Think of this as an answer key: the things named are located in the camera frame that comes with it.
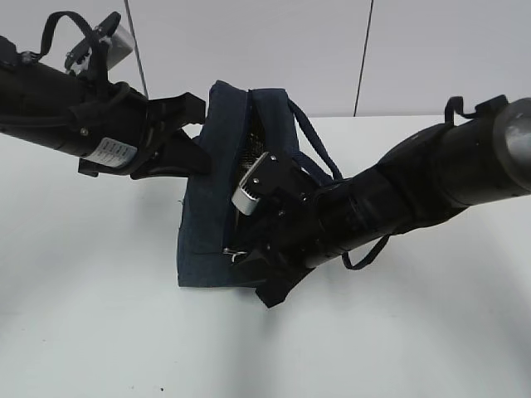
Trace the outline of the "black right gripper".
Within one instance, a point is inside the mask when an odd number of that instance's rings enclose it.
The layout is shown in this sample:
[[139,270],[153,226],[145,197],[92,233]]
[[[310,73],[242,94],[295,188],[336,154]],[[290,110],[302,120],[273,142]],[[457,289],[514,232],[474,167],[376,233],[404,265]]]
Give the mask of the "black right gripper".
[[230,247],[242,277],[268,308],[283,303],[313,269],[332,259],[324,229],[322,194],[262,197],[252,213],[241,213]]

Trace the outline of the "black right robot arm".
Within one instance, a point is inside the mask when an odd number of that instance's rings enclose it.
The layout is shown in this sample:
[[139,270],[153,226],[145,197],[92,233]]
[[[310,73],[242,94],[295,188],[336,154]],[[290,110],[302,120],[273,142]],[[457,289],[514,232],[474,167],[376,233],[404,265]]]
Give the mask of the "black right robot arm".
[[274,307],[330,260],[361,270],[395,235],[529,193],[529,99],[500,95],[466,113],[452,97],[441,123],[354,177],[319,183],[287,153],[261,154],[233,196],[242,219],[232,268]]

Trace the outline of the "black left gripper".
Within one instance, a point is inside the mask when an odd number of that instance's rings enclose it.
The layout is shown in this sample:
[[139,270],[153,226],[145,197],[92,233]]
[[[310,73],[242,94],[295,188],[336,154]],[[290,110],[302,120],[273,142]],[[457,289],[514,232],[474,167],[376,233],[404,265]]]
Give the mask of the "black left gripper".
[[205,121],[206,103],[196,95],[148,99],[124,81],[87,80],[68,93],[69,148],[80,174],[145,179],[211,172],[210,155],[183,130]]

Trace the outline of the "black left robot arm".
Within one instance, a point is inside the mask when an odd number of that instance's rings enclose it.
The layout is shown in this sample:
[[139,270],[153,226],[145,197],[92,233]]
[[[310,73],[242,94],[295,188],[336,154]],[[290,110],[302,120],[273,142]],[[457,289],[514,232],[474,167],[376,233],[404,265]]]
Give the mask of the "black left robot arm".
[[1,40],[2,133],[78,158],[78,172],[148,177],[207,175],[212,160],[184,127],[204,124],[206,103],[190,93],[149,100],[125,82],[95,83],[40,62],[30,66]]

